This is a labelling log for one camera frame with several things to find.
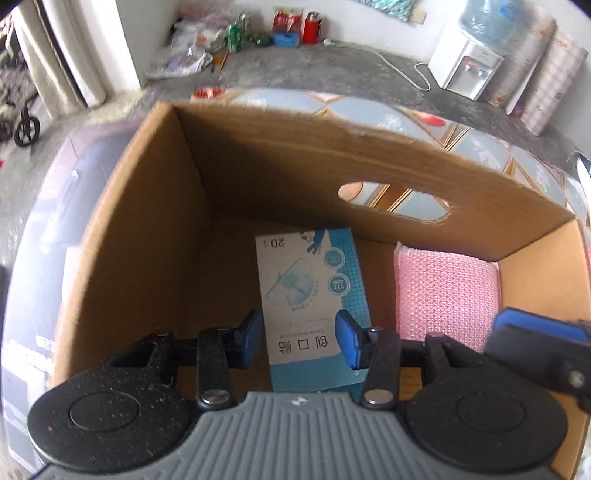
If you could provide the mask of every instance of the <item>pink foam pad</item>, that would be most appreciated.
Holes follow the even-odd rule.
[[[495,264],[399,244],[394,270],[397,329],[403,339],[424,340],[428,332],[443,332],[476,351],[484,350],[499,311]]]

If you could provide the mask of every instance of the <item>curtain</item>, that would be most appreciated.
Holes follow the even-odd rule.
[[[43,0],[43,5],[57,44],[82,97],[90,108],[100,105],[106,99],[106,92],[90,59],[69,0]]]
[[[76,62],[73,63],[72,69],[64,64],[56,52],[53,32],[48,32],[46,29],[46,23],[41,14],[43,6],[38,1],[25,0],[14,9],[12,14],[14,27],[33,82],[50,116],[56,118],[71,115],[87,108],[81,93],[84,88],[78,87],[72,73],[72,70],[78,73],[85,70],[77,67]],[[82,42],[78,43],[79,48],[82,48]],[[91,105],[97,105],[100,92],[95,97],[89,96],[89,98]]]

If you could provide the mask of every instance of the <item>cardboard flap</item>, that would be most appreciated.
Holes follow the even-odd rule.
[[[310,115],[177,105],[214,210],[496,261],[573,215],[504,174],[390,132]],[[355,181],[396,183],[450,203],[422,222],[342,201]]]
[[[161,105],[125,150],[86,229],[58,320],[53,385],[156,330],[184,332],[191,259],[208,227],[180,124]]]

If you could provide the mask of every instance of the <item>red object on floor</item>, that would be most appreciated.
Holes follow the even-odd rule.
[[[226,93],[228,89],[226,87],[206,87],[198,88],[191,95],[191,100],[213,100],[220,95]]]

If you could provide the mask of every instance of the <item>cardboard box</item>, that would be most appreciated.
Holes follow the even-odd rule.
[[[361,394],[335,337],[346,309],[369,327],[369,309],[351,230],[313,230],[256,238],[262,312],[273,391]]]
[[[360,180],[431,193],[449,202],[450,213],[421,222],[339,199],[340,186]],[[347,226],[375,325],[395,319],[398,241],[497,261],[504,306],[591,320],[577,220],[509,177],[390,132],[307,115],[160,104],[86,229],[60,315],[54,384],[154,330],[183,337],[237,325],[261,302],[256,235]],[[408,395],[416,376],[403,378]],[[264,346],[234,380],[238,393],[271,389]],[[194,385],[194,370],[182,372],[179,390],[193,395]],[[572,398],[556,397],[569,431],[553,466],[568,479],[588,418]]]

